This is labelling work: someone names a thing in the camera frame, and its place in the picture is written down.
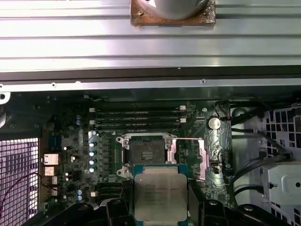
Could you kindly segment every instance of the ventilation grille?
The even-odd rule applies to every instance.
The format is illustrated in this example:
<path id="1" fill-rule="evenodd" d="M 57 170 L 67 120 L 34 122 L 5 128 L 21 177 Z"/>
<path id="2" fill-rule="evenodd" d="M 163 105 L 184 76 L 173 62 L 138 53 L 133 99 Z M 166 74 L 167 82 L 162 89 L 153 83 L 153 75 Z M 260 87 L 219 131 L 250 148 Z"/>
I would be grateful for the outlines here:
<path id="1" fill-rule="evenodd" d="M 0 200 L 21 177 L 37 172 L 39 140 L 37 138 L 0 141 Z M 26 222 L 38 209 L 37 175 L 20 181 L 8 193 L 2 209 L 1 226 L 16 226 Z"/>
<path id="2" fill-rule="evenodd" d="M 263 131 L 278 144 L 292 152 L 296 160 L 301 161 L 301 108 L 277 109 L 265 114 Z M 268 157 L 277 154 L 277 149 L 270 142 L 266 145 Z M 269 202 L 271 213 L 291 224 L 301 226 L 300 211 L 296 206 L 280 205 Z"/>

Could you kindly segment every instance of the cable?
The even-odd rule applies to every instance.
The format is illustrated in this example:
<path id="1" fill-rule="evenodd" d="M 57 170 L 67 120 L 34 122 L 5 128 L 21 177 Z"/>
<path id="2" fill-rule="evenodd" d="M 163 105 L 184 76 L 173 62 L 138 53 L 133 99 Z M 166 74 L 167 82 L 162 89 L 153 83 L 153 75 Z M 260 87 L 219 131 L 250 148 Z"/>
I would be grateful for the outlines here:
<path id="1" fill-rule="evenodd" d="M 259 130 L 256 130 L 256 129 L 236 129 L 236 128 L 232 128 L 231 130 L 233 132 L 239 132 L 239 133 L 254 133 L 254 134 L 257 133 L 257 134 L 260 134 L 267 141 L 269 141 L 271 143 L 271 145 L 273 145 L 275 148 L 277 148 L 280 153 L 287 153 L 287 151 L 281 145 L 279 145 L 275 140 L 270 138 L 268 135 L 266 135 L 262 131 L 259 131 Z"/>
<path id="2" fill-rule="evenodd" d="M 246 166 L 248 166 L 251 162 L 253 162 L 253 161 L 259 161 L 259 160 L 262 160 L 263 158 L 262 157 L 256 157 L 256 158 L 252 158 L 252 159 L 250 159 L 250 160 L 248 160 L 248 161 L 246 161 L 244 164 L 243 164 L 243 166 L 241 167 L 241 169 L 240 170 L 242 170 L 243 168 L 245 168 Z"/>
<path id="3" fill-rule="evenodd" d="M 269 165 L 278 161 L 282 161 L 285 159 L 285 155 L 287 153 L 287 151 L 281 146 L 279 145 L 276 141 L 274 141 L 272 138 L 268 137 L 264 132 L 259 131 L 259 130 L 255 130 L 255 129 L 236 129 L 236 128 L 232 128 L 232 131 L 234 132 L 240 132 L 240 133 L 254 133 L 254 134 L 260 134 L 261 136 L 263 136 L 264 138 L 266 138 L 275 148 L 278 149 L 279 151 L 279 155 L 273 156 L 271 158 L 267 158 L 264 160 L 260 160 L 257 161 L 249 166 L 246 166 L 245 168 L 242 168 L 241 170 L 239 170 L 234 178 L 230 181 L 230 190 L 229 190 L 229 195 L 230 197 L 233 199 L 234 202 L 234 207 L 236 209 L 238 209 L 238 204 L 237 201 L 235 199 L 235 192 L 234 192 L 234 183 L 241 178 L 243 175 L 251 172 L 252 170 L 264 166 L 264 165 Z"/>
<path id="4" fill-rule="evenodd" d="M 278 162 L 278 161 L 282 161 L 284 159 L 285 159 L 285 156 L 280 154 L 280 155 L 277 155 L 277 156 L 274 156 L 274 157 L 271 157 L 271 158 L 253 163 L 252 165 L 249 165 L 249 166 L 243 168 L 239 173 L 237 173 L 229 183 L 229 187 L 230 187 L 229 195 L 230 195 L 231 199 L 233 200 L 234 207 L 236 209 L 238 209 L 238 203 L 235 199 L 235 192 L 234 192 L 234 183 L 238 179 L 240 179 L 243 175 L 251 172 L 252 170 L 254 170 L 258 167 L 261 167 L 261 166 L 264 166 L 264 165 L 269 165 L 269 164 L 272 164 L 272 163 L 275 163 L 275 162 Z"/>
<path id="5" fill-rule="evenodd" d="M 263 191 L 263 186 L 260 186 L 260 185 L 251 185 L 251 186 L 245 186 L 245 187 L 242 187 L 238 190 L 235 191 L 234 195 L 238 195 L 239 193 L 243 192 L 243 191 L 246 191 L 246 190 L 255 190 L 261 194 L 264 194 L 264 191 Z"/>
<path id="6" fill-rule="evenodd" d="M 24 178 L 27 178 L 27 177 L 29 177 L 31 175 L 38 175 L 40 177 L 40 182 L 42 181 L 42 175 L 40 175 L 38 173 L 30 173 L 30 174 L 27 174 L 27 175 L 19 178 L 11 187 L 9 187 L 9 189 L 4 193 L 3 199 L 2 199 L 2 201 L 0 203 L 0 219 L 2 217 L 2 211 L 3 211 L 5 200 L 6 200 L 7 196 L 8 196 L 8 194 L 9 194 L 10 190 L 13 189 L 17 184 L 19 184 Z M 51 188 L 51 187 L 43 184 L 42 182 L 41 182 L 41 185 L 44 186 L 44 187 L 47 187 L 47 188 L 50 188 L 50 189 L 53 189 L 53 190 L 56 191 L 56 189 Z"/>

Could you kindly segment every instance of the motherboard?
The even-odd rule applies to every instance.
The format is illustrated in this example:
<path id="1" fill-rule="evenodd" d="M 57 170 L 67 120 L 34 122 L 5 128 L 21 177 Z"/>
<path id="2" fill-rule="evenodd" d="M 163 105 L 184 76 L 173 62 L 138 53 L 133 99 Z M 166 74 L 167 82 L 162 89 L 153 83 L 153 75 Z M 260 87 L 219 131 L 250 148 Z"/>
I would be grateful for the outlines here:
<path id="1" fill-rule="evenodd" d="M 97 207 L 120 196 L 137 164 L 187 164 L 188 180 L 208 199 L 231 206 L 231 130 L 222 114 L 214 101 L 59 105 L 53 128 L 44 132 L 43 174 L 54 188 L 48 195 L 65 208 L 78 202 Z"/>

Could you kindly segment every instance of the metal panel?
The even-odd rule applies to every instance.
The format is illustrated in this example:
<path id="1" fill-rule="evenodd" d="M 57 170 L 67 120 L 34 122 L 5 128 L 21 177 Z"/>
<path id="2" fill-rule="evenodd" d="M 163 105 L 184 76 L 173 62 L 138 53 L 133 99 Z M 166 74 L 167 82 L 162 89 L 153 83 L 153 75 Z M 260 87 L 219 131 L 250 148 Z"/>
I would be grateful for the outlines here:
<path id="1" fill-rule="evenodd" d="M 129 0 L 0 1 L 0 72 L 300 64 L 300 1 L 216 13 L 214 27 L 133 27 Z"/>

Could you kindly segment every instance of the capacitor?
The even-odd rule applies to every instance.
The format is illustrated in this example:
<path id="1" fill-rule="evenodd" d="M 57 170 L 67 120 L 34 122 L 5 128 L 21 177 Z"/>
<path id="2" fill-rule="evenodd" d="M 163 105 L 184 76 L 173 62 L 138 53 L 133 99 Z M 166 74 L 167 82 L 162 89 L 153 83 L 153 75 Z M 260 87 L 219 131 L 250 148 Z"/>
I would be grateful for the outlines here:
<path id="1" fill-rule="evenodd" d="M 72 176 L 67 176 L 66 181 L 70 181 L 72 179 Z"/>
<path id="2" fill-rule="evenodd" d="M 70 150 L 70 149 L 71 149 L 71 146 L 65 146 L 65 147 L 63 147 L 64 151 L 67 151 L 67 150 Z"/>
<path id="3" fill-rule="evenodd" d="M 96 170 L 96 167 L 95 166 L 92 166 L 89 168 L 89 172 L 90 173 L 94 173 L 94 171 Z"/>
<path id="4" fill-rule="evenodd" d="M 71 172 L 71 171 L 65 173 L 65 176 L 66 176 L 66 177 L 71 176 L 71 175 L 72 175 L 72 172 Z"/>
<path id="5" fill-rule="evenodd" d="M 90 147 L 95 147 L 96 145 L 97 145 L 96 142 L 91 142 L 91 143 L 89 144 Z"/>
<path id="6" fill-rule="evenodd" d="M 89 164 L 90 165 L 94 165 L 96 163 L 96 159 L 91 159 L 90 161 L 89 161 Z"/>
<path id="7" fill-rule="evenodd" d="M 71 156 L 71 160 L 72 161 L 75 161 L 75 160 L 78 160 L 79 159 L 79 156 L 78 155 L 73 155 Z"/>
<path id="8" fill-rule="evenodd" d="M 96 155 L 96 152 L 95 152 L 95 151 L 89 152 L 89 156 L 93 157 L 94 155 Z"/>

